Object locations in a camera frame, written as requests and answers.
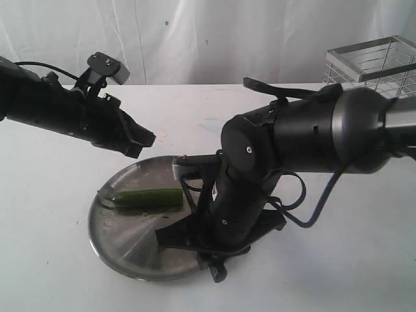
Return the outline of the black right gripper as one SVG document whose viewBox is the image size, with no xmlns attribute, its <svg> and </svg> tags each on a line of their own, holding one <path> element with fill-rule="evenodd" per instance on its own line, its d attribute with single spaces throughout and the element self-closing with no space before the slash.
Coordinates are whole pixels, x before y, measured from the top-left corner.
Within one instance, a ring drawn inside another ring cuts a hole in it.
<svg viewBox="0 0 416 312">
<path fill-rule="evenodd" d="M 206 266 L 215 283 L 227 277 L 225 262 L 247 254 L 251 245 L 271 231 L 282 230 L 284 216 L 276 210 L 263 209 L 253 220 L 238 222 L 227 219 L 226 224 L 213 224 L 192 213 L 155 231 L 158 247 L 197 252 L 198 264 Z"/>
</svg>

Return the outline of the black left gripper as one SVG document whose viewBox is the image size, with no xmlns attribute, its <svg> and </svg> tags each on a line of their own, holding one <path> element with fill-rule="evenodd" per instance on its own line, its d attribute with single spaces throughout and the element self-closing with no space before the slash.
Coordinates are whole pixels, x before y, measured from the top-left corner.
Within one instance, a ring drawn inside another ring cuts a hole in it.
<svg viewBox="0 0 416 312">
<path fill-rule="evenodd" d="M 152 147 L 156 136 L 138 125 L 120 109 L 120 100 L 112 96 L 87 99 L 79 92 L 67 93 L 64 134 L 117 151 L 137 159 L 143 148 Z"/>
</svg>

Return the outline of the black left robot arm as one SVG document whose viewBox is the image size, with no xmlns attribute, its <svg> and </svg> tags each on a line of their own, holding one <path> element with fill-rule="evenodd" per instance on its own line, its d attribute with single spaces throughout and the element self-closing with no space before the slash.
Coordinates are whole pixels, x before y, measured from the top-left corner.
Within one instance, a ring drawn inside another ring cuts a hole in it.
<svg viewBox="0 0 416 312">
<path fill-rule="evenodd" d="M 138 158 L 143 148 L 152 147 L 155 134 L 138 125 L 120 108 L 121 101 L 99 96 L 107 79 L 123 85 L 129 70 L 119 60 L 95 52 L 88 68 L 64 88 L 52 67 L 44 77 L 1 58 L 1 119 L 87 141 L 91 145 Z"/>
</svg>

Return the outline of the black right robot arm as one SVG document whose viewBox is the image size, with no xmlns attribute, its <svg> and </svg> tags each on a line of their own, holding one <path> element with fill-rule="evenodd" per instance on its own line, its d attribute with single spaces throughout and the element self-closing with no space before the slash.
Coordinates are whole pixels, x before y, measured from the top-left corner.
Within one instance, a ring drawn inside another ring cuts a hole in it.
<svg viewBox="0 0 416 312">
<path fill-rule="evenodd" d="M 199 179 L 191 213 L 155 232 L 163 249 L 192 250 L 217 283 L 227 276 L 225 262 L 246 254 L 251 245 L 288 220 L 310 228 L 318 220 L 343 174 L 371 174 L 389 159 L 415 157 L 415 97 L 386 98 L 367 87 L 345 90 L 329 84 L 320 90 L 278 88 L 244 78 L 246 88 L 274 97 L 268 105 L 238 114 L 221 132 L 212 155 L 173 160 L 185 194 Z M 329 173 L 309 220 L 292 214 L 306 194 L 285 205 L 273 195 L 281 177 L 302 172 Z"/>
</svg>

